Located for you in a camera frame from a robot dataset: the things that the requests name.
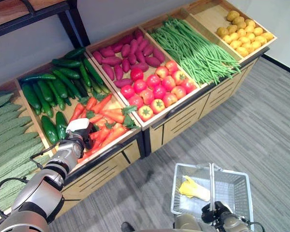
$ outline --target yellow potato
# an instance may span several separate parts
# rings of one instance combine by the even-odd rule
[[[238,16],[240,16],[240,13],[238,13],[237,11],[230,11],[227,15],[227,20],[233,21]]]
[[[235,40],[237,40],[237,39],[239,38],[239,37],[238,37],[238,34],[237,34],[236,32],[232,33],[232,34],[230,35],[230,37],[231,37],[232,41],[235,41]]]
[[[248,56],[248,51],[244,47],[238,47],[236,51],[243,57]]]
[[[253,30],[254,30],[254,27],[253,27],[252,25],[248,25],[248,26],[245,28],[245,31],[246,31],[247,33],[251,33],[251,32],[253,32]]]
[[[243,44],[250,43],[250,39],[245,36],[240,37],[238,41],[241,41]]]
[[[255,34],[254,33],[247,33],[246,37],[250,39],[251,42],[255,41]]]
[[[259,47],[261,47],[261,43],[259,41],[254,41],[251,43],[251,46],[257,50]]]
[[[263,29],[262,29],[262,28],[255,28],[255,29],[253,30],[253,33],[254,33],[256,36],[258,36],[258,35],[262,35],[262,33],[263,33]]]
[[[227,27],[228,31],[229,31],[229,35],[232,34],[233,32],[236,32],[237,30],[237,25],[230,25]]]
[[[251,43],[242,44],[242,47],[244,47],[248,51],[249,54],[255,50],[253,46],[251,45]]]
[[[233,49],[237,49],[238,47],[240,47],[242,45],[242,42],[241,41],[238,41],[238,40],[235,40],[235,41],[232,41],[230,43],[230,46],[233,48]]]
[[[265,32],[265,33],[262,34],[262,36],[264,38],[266,38],[267,41],[270,41],[271,39],[274,38],[274,35],[272,33],[270,33],[270,32]]]
[[[232,39],[230,37],[230,35],[225,35],[223,38],[224,42],[226,42],[227,44],[230,44],[232,42]]]
[[[241,28],[237,31],[237,34],[238,34],[238,37],[243,37],[243,36],[246,36],[246,31]]]
[[[241,16],[239,16],[239,17],[236,17],[236,18],[232,21],[232,24],[233,24],[233,25],[237,25],[237,24],[239,24],[239,23],[241,23],[241,22],[243,22],[243,21],[244,21],[244,18],[241,17]]]
[[[259,41],[259,42],[261,43],[261,46],[262,46],[262,45],[265,45],[265,44],[267,43],[266,38],[264,38],[264,37],[261,36],[261,35],[256,36],[255,41]]]
[[[251,19],[246,19],[245,23],[247,24],[247,26],[253,26],[254,28],[256,27],[255,21],[253,21]]]

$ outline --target wire basket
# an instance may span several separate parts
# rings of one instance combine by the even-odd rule
[[[179,193],[179,187],[185,181],[185,175],[210,190],[210,202],[205,202],[196,197],[188,198]],[[223,170],[213,163],[201,165],[176,164],[171,201],[171,212],[173,214],[192,214],[201,219],[202,208],[211,203],[210,210],[213,210],[215,201],[227,204],[237,216],[244,216],[253,221],[249,178],[246,173]]]

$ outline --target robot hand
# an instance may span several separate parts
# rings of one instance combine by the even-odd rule
[[[93,130],[87,118],[72,121],[66,129],[66,138],[59,143],[57,153],[16,197],[11,215],[0,225],[0,232],[48,232],[52,222],[63,206],[61,190],[69,172],[82,158],[84,148],[91,149]]]

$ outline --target carrot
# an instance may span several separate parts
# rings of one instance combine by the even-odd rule
[[[96,123],[96,122],[98,122],[102,118],[103,118],[103,115],[95,115],[94,117],[92,117],[91,119],[89,119],[89,122]]]
[[[75,119],[78,119],[78,117],[81,115],[81,113],[83,112],[84,110],[84,106],[81,104],[81,103],[78,103],[74,109],[74,112],[73,112],[73,115],[72,117],[70,118],[70,121],[73,121]]]
[[[89,100],[87,102],[86,109],[90,110],[96,104],[97,104],[97,99],[95,99],[94,97],[91,97],[91,98],[89,98]]]
[[[109,117],[110,119],[119,122],[119,123],[123,123],[125,120],[125,117],[123,115],[119,115],[119,114],[114,114],[112,112],[108,112],[108,111],[101,111],[101,114]]]
[[[91,108],[96,114],[99,113],[112,98],[112,94],[107,95],[101,102]]]

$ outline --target red tomato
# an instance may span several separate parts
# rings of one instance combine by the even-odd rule
[[[178,100],[186,96],[186,90],[182,86],[175,86],[171,93],[175,94]]]
[[[165,105],[161,99],[155,99],[151,102],[150,108],[153,110],[154,114],[159,114],[165,109]]]
[[[143,90],[140,96],[143,98],[145,105],[149,105],[155,99],[153,92],[149,89]]]
[[[174,60],[166,62],[165,67],[169,70],[170,75],[178,70],[177,64]]]
[[[162,100],[164,102],[165,107],[169,107],[170,105],[177,102],[177,97],[173,93],[166,93]]]
[[[143,99],[139,95],[134,95],[129,99],[129,104],[136,105],[137,108],[139,109],[140,107],[143,106]]]
[[[157,67],[155,74],[158,75],[161,79],[169,75],[169,70],[164,66]]]
[[[147,105],[142,106],[138,110],[137,114],[140,116],[141,120],[143,120],[144,122],[146,122],[147,120],[151,119],[154,116],[154,112]]]
[[[182,71],[178,70],[172,74],[172,78],[175,80],[175,84],[180,86],[186,79],[186,76]]]
[[[139,68],[132,69],[130,72],[130,78],[132,81],[143,80],[143,71]]]
[[[126,99],[129,99],[134,95],[134,89],[131,85],[124,86],[121,88],[120,92]]]
[[[162,80],[162,86],[166,91],[171,91],[176,86],[175,80],[171,76],[167,76]]]
[[[195,90],[197,88],[195,86],[194,81],[191,79],[188,79],[188,78],[186,80],[184,80],[184,82],[181,84],[181,86],[185,88],[187,94],[189,94],[190,92],[192,92],[193,90]]]
[[[160,85],[161,80],[156,74],[152,74],[147,78],[146,83],[149,88],[154,88],[155,86]]]

